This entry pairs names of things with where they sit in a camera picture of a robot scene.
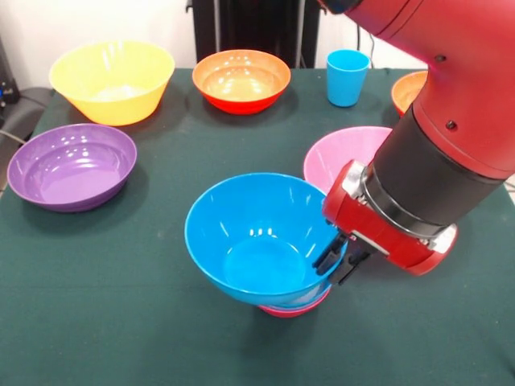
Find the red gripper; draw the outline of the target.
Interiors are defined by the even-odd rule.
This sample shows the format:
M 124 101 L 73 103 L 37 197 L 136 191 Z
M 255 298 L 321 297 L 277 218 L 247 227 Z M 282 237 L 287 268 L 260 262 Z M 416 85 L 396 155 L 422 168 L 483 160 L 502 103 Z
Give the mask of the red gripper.
M 312 267 L 317 274 L 331 273 L 332 285 L 343 285 L 369 257 L 383 257 L 420 276 L 434 269 L 454 247 L 455 224 L 436 236 L 421 236 L 391 222 L 375 208 L 365 186 L 367 167 L 351 160 L 338 174 L 323 202 L 322 213 L 337 234 Z

